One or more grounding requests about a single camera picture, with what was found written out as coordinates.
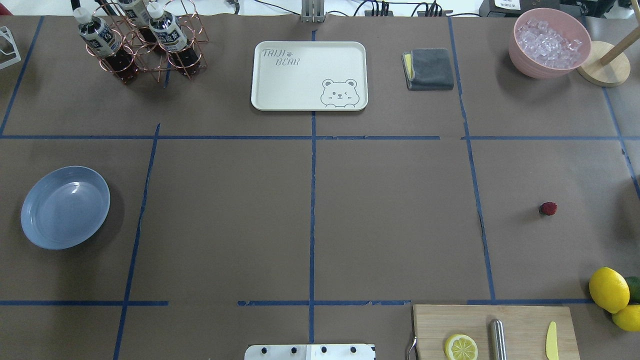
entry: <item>folded towel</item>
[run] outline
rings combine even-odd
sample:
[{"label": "folded towel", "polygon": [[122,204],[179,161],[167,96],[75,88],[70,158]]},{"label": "folded towel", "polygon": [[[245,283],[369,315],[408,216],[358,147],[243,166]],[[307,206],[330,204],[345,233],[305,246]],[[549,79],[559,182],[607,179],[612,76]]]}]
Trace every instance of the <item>folded towel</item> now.
[{"label": "folded towel", "polygon": [[453,72],[447,49],[414,49],[402,55],[409,90],[452,90]]}]

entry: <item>wooden cutting board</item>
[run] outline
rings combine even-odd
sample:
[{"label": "wooden cutting board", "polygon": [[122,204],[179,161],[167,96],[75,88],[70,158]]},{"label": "wooden cutting board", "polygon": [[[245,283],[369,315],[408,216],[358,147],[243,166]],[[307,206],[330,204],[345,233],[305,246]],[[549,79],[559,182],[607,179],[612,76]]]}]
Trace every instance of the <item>wooden cutting board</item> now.
[{"label": "wooden cutting board", "polygon": [[504,326],[508,359],[547,360],[547,329],[555,321],[560,360],[580,360],[568,307],[484,305],[414,305],[418,358],[447,359],[447,338],[466,334],[476,341],[478,360],[492,359],[489,322],[495,318],[502,320]]}]

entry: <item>metal cylinder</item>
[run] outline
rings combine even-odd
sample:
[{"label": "metal cylinder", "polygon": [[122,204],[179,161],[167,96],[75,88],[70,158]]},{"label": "metal cylinder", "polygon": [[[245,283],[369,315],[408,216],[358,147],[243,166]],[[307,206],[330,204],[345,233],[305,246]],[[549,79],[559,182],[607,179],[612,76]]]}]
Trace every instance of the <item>metal cylinder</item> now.
[{"label": "metal cylinder", "polygon": [[504,327],[502,321],[493,319],[489,323],[493,349],[493,360],[507,360],[507,348],[504,342]]}]

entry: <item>bowl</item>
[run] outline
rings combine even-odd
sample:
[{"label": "bowl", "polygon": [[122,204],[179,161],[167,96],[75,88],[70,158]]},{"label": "bowl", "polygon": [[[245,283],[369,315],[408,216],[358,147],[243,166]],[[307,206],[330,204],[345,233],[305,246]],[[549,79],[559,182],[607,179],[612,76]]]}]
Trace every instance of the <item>bowl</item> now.
[{"label": "bowl", "polygon": [[[531,18],[538,20],[544,20],[549,23],[549,27],[556,30],[565,39],[580,40],[582,45],[578,49],[580,53],[580,60],[577,61],[574,66],[567,69],[547,67],[525,54],[520,44],[516,41],[516,33],[518,29],[525,25]],[[513,62],[513,65],[522,73],[535,79],[550,79],[557,78],[559,76],[568,74],[569,72],[580,67],[589,57],[591,52],[591,37],[587,32],[587,29],[571,15],[561,12],[559,10],[550,8],[537,8],[529,10],[523,13],[518,20],[516,20],[511,32],[511,39],[509,40],[509,57]]]},{"label": "bowl", "polygon": [[107,182],[96,171],[59,168],[39,180],[24,199],[22,230],[39,247],[67,249],[98,231],[110,202]]}]

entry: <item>round wooden base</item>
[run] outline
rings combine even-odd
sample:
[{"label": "round wooden base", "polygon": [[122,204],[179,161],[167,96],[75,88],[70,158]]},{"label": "round wooden base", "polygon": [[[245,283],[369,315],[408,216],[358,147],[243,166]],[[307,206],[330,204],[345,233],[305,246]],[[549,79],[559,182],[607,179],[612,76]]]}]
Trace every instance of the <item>round wooden base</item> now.
[{"label": "round wooden base", "polygon": [[600,63],[600,59],[612,48],[613,45],[608,42],[592,41],[589,58],[578,68],[580,75],[599,86],[611,87],[624,83],[631,71],[627,55],[621,53],[604,66]]}]

